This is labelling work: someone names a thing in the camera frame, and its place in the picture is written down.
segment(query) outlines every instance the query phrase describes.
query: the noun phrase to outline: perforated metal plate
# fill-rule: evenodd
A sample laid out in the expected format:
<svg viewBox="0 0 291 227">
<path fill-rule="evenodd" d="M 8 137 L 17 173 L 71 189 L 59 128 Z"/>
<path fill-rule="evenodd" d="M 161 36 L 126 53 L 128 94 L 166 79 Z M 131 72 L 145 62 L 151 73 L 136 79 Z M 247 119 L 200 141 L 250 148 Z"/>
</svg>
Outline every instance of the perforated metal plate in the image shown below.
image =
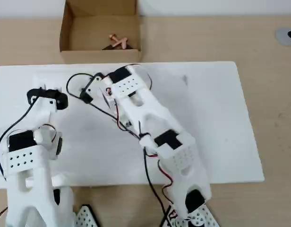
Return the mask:
<svg viewBox="0 0 291 227">
<path fill-rule="evenodd" d="M 204 204 L 191 213 L 190 222 L 196 227 L 219 227 L 209 208 Z M 170 220 L 171 227 L 188 227 L 188 221 L 179 217 Z"/>
<path fill-rule="evenodd" d="M 93 213 L 87 206 L 82 206 L 75 218 L 76 227 L 99 227 Z"/>
</svg>

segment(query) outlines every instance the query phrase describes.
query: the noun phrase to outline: cardboard box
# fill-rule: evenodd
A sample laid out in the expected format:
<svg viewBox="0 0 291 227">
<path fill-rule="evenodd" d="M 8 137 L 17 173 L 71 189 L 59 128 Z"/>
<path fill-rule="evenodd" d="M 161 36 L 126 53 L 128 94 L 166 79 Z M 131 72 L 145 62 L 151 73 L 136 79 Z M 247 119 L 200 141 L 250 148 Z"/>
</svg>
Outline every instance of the cardboard box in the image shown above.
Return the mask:
<svg viewBox="0 0 291 227">
<path fill-rule="evenodd" d="M 132 50 L 102 49 L 110 34 L 128 38 Z M 66 63 L 139 62 L 140 22 L 137 0 L 66 0 L 60 52 Z"/>
</svg>

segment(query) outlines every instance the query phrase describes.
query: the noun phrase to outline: white foam board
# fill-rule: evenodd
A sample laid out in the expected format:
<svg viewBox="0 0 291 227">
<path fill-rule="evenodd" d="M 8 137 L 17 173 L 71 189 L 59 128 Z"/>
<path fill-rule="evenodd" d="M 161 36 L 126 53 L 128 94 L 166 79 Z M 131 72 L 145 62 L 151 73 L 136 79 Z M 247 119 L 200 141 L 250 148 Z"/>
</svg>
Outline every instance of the white foam board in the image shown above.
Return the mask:
<svg viewBox="0 0 291 227">
<path fill-rule="evenodd" d="M 26 93 L 45 83 L 65 86 L 78 72 L 107 74 L 126 64 L 77 64 L 0 67 L 0 135 L 29 107 Z M 260 182 L 261 161 L 234 62 L 141 63 L 153 79 L 153 93 L 196 138 L 211 183 Z M 76 77 L 78 94 L 88 77 Z M 96 105 L 107 107 L 102 100 Z M 40 123 L 38 107 L 16 127 Z M 138 141 L 120 131 L 111 118 L 69 96 L 69 107 L 52 118 L 63 133 L 59 159 L 51 162 L 53 184 L 118 185 L 147 183 Z M 166 183 L 149 159 L 153 183 Z M 0 177 L 0 188 L 5 187 Z"/>
</svg>

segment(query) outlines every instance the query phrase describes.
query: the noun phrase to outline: black wire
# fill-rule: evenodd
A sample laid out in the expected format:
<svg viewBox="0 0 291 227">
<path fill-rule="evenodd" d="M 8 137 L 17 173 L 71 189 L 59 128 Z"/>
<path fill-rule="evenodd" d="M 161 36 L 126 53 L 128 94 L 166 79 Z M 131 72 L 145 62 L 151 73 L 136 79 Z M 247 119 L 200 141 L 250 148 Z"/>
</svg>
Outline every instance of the black wire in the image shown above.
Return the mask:
<svg viewBox="0 0 291 227">
<path fill-rule="evenodd" d="M 69 91 L 69 83 L 70 83 L 70 81 L 71 81 L 74 77 L 76 77 L 76 76 L 78 76 L 78 75 L 86 75 L 86 76 L 90 76 L 90 77 L 92 77 L 92 78 L 93 78 L 94 76 L 92 76 L 91 74 L 88 74 L 88 73 L 76 73 L 76 74 L 72 75 L 72 76 L 68 79 L 68 81 L 67 81 L 67 83 L 66 83 L 66 91 L 67 91 L 67 93 L 68 93 L 69 95 L 71 95 L 72 97 L 81 100 L 80 97 L 74 95 L 73 93 L 71 93 L 71 92 Z M 99 110 L 99 111 L 102 112 L 103 114 L 105 114 L 105 115 L 107 115 L 107 116 L 109 116 L 109 117 L 111 117 L 111 118 L 113 118 L 114 120 L 117 121 L 117 118 L 116 118 L 115 116 L 113 116 L 112 114 L 110 114 L 110 113 L 108 113 L 108 112 L 102 110 L 101 108 L 97 107 L 96 105 L 94 105 L 94 104 L 92 104 L 92 103 L 89 103 L 89 105 L 92 106 L 92 107 L 94 107 L 95 109 Z M 120 125 L 125 129 L 125 131 L 129 132 L 131 135 L 133 135 L 133 136 L 135 137 L 135 135 L 131 133 L 132 131 L 129 130 L 129 129 L 127 129 L 127 127 L 126 127 L 123 123 L 120 122 Z"/>
<path fill-rule="evenodd" d="M 38 100 L 38 98 L 39 98 L 39 96 L 36 97 L 36 98 L 33 100 L 33 102 L 31 103 L 30 107 L 27 109 L 26 113 L 24 113 L 24 115 L 21 116 L 20 119 L 18 119 L 18 120 L 17 120 L 15 123 L 13 123 L 9 128 L 7 128 L 6 131 L 4 131 L 4 133 L 3 133 L 3 134 L 1 135 L 1 137 L 0 137 L 0 143 L 1 143 L 1 141 L 3 140 L 4 136 L 7 134 L 7 132 L 8 132 L 10 129 L 12 129 L 14 126 L 16 126 L 16 125 L 17 125 L 21 120 L 23 120 L 24 117 L 27 116 L 27 114 L 30 112 L 30 110 L 32 109 L 32 107 L 34 106 L 34 104 L 36 103 L 36 101 Z M 6 178 L 5 178 L 5 176 L 4 176 L 4 170 L 3 170 L 3 168 L 2 168 L 1 163 L 0 163 L 0 172 L 2 173 L 4 179 L 6 180 Z"/>
<path fill-rule="evenodd" d="M 167 218 L 168 218 L 168 214 L 169 214 L 170 210 L 171 210 L 171 205 L 169 205 L 169 207 L 167 208 L 166 213 L 164 214 L 164 216 L 163 216 L 163 218 L 162 218 L 162 220 L 160 222 L 159 227 L 163 227 L 164 222 L 166 220 L 168 220 Z"/>
<path fill-rule="evenodd" d="M 67 91 L 68 94 L 71 95 L 72 97 L 81 100 L 80 97 L 78 97 L 78 96 L 72 94 L 72 93 L 69 91 L 69 88 L 68 88 L 68 87 L 69 87 L 69 83 L 70 83 L 70 81 L 71 81 L 75 76 L 78 76 L 78 75 L 87 75 L 87 76 L 90 76 L 90 77 L 93 77 L 93 76 L 92 76 L 91 74 L 88 74 L 88 73 L 77 73 L 77 74 L 72 75 L 72 76 L 68 79 L 67 84 L 66 84 L 66 91 Z M 149 76 L 149 78 L 150 78 L 150 80 L 151 80 L 151 85 L 150 85 L 150 89 L 151 89 L 151 88 L 152 88 L 152 83 L 153 83 L 153 82 L 152 82 L 152 79 L 151 79 L 150 76 Z M 114 120 L 116 120 L 116 121 L 118 120 L 117 117 L 113 116 L 112 114 L 110 114 L 110 113 L 108 113 L 108 112 L 105 112 L 104 110 L 102 110 L 101 108 L 97 107 L 96 105 L 94 105 L 94 104 L 92 104 L 92 103 L 89 103 L 89 105 L 91 105 L 91 106 L 94 107 L 95 109 L 99 110 L 99 111 L 102 112 L 103 114 L 105 114 L 105 115 L 107 115 L 107 116 L 113 118 Z M 121 126 L 122 126 L 126 131 L 128 131 L 128 132 L 130 133 L 130 130 L 128 130 L 128 129 L 127 129 L 127 128 L 126 128 L 126 127 L 125 127 L 121 122 L 120 122 L 120 124 L 121 124 Z M 144 148 L 143 151 L 144 151 L 144 160 L 145 160 L 145 173 L 146 173 L 147 180 L 148 180 L 148 182 L 149 182 L 149 185 L 150 185 L 150 187 L 151 187 L 151 189 L 152 189 L 152 191 L 153 191 L 155 197 L 157 198 L 157 200 L 159 201 L 159 203 L 160 203 L 160 205 L 161 205 L 161 208 L 162 208 L 163 214 L 164 214 L 164 215 L 167 215 L 167 214 L 165 213 L 165 209 L 164 209 L 164 206 L 163 206 L 163 202 L 161 201 L 161 199 L 160 199 L 160 197 L 158 196 L 158 194 L 157 194 L 155 188 L 153 187 L 152 182 L 151 182 L 151 179 L 150 179 L 150 176 L 149 176 L 149 173 L 148 173 L 147 163 L 146 163 L 146 156 L 148 156 L 148 154 L 147 154 L 147 152 L 146 152 L 146 148 Z M 170 221 L 167 219 L 167 217 L 166 217 L 166 220 L 167 220 L 167 222 L 168 222 L 168 225 L 171 226 Z"/>
<path fill-rule="evenodd" d="M 147 178 L 147 181 L 149 182 L 149 185 L 150 185 L 150 188 L 152 189 L 155 197 L 157 198 L 157 200 L 159 201 L 160 203 L 160 206 L 161 206 L 161 209 L 163 211 L 163 215 L 167 215 L 167 213 L 165 212 L 165 209 L 164 209 L 164 205 L 163 205 L 163 202 L 161 201 L 159 195 L 157 194 L 155 188 L 153 187 L 152 185 L 152 182 L 151 182 L 151 179 L 150 179 L 150 176 L 149 176 L 149 172 L 148 172 L 148 169 L 147 169 L 147 163 L 146 163 L 146 152 L 145 152 L 145 149 L 144 149 L 144 162 L 145 162 L 145 174 L 146 174 L 146 178 Z"/>
</svg>

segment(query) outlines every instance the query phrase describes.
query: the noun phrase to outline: table surface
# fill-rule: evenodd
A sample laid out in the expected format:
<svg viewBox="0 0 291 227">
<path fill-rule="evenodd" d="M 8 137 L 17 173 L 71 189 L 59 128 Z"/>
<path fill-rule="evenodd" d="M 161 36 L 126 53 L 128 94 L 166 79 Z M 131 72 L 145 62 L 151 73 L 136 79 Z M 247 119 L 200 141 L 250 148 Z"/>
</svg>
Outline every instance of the table surface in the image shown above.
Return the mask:
<svg viewBox="0 0 291 227">
<path fill-rule="evenodd" d="M 0 20 L 0 65 L 64 63 L 60 24 L 59 19 Z M 278 44 L 279 27 L 291 27 L 291 16 L 142 19 L 142 61 L 235 61 L 238 66 L 265 182 L 212 185 L 208 206 L 224 227 L 291 226 L 291 47 Z M 75 209 L 92 204 L 106 227 L 157 226 L 162 217 L 147 185 L 74 192 Z M 0 210 L 6 204 L 0 190 Z"/>
</svg>

